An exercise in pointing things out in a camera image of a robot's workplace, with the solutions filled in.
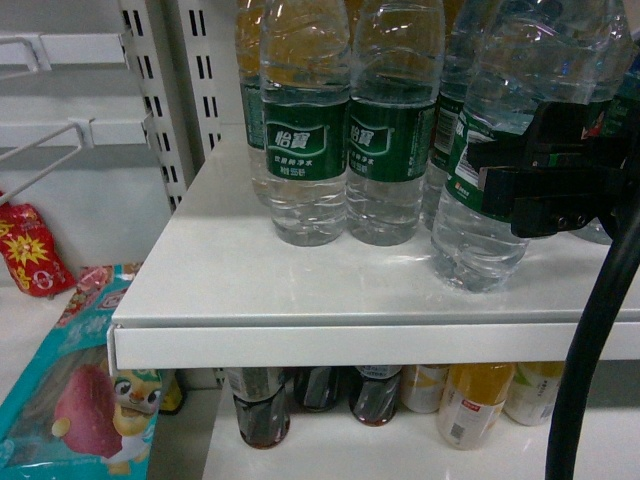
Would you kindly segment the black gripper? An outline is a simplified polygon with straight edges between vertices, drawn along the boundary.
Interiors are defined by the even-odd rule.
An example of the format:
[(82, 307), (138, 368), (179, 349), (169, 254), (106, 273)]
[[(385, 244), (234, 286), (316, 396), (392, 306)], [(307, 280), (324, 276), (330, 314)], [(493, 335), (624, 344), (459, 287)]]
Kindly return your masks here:
[(525, 132), (472, 143), (480, 212), (519, 238), (577, 231), (597, 218), (615, 237), (639, 191), (639, 123), (626, 136), (587, 127), (583, 104), (541, 103)]

